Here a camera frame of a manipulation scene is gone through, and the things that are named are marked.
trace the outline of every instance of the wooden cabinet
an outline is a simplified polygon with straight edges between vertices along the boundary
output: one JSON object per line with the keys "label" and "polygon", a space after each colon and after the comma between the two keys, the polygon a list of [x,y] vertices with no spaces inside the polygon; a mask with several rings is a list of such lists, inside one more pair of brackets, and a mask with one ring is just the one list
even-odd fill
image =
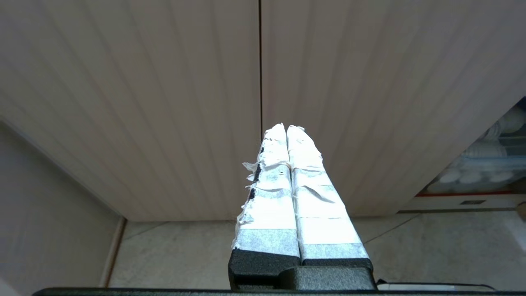
{"label": "wooden cabinet", "polygon": [[351,214],[394,213],[526,91],[523,1],[1,7],[3,118],[136,221],[233,219],[278,122]]}

